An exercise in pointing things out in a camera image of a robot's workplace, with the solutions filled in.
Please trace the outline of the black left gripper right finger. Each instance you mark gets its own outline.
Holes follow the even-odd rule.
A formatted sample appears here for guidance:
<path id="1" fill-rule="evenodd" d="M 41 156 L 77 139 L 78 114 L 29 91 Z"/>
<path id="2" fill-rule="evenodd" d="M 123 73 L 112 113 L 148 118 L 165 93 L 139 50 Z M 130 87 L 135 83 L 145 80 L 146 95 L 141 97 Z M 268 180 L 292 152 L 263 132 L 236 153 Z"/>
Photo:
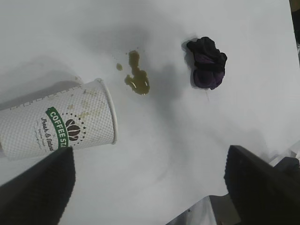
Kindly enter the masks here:
<path id="1" fill-rule="evenodd" d="M 284 157 L 275 166 L 247 149 L 231 145 L 225 184 L 242 225 L 300 223 L 300 162 Z"/>

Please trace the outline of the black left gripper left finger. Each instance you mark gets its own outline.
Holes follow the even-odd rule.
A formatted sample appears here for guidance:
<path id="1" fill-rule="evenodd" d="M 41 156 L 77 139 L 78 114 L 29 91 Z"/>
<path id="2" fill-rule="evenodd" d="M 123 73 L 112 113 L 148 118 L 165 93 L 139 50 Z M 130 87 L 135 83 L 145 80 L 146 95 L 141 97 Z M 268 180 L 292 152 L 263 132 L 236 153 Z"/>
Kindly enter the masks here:
<path id="1" fill-rule="evenodd" d="M 0 187 L 2 225 L 57 225 L 75 185 L 73 149 L 53 152 Z"/>

